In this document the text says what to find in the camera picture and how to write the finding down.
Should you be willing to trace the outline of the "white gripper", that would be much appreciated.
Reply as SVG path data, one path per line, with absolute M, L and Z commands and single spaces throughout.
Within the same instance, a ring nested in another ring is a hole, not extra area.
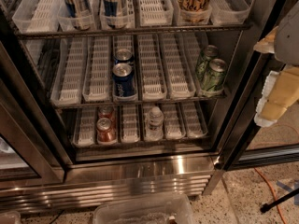
M 280 21 L 278 27 L 258 41 L 253 49 L 260 53 L 275 53 L 277 60 L 299 65 L 299 1 Z M 266 77 L 262 97 L 256 106 L 255 123 L 269 127 L 299 99 L 299 67 L 280 72 L 271 71 Z

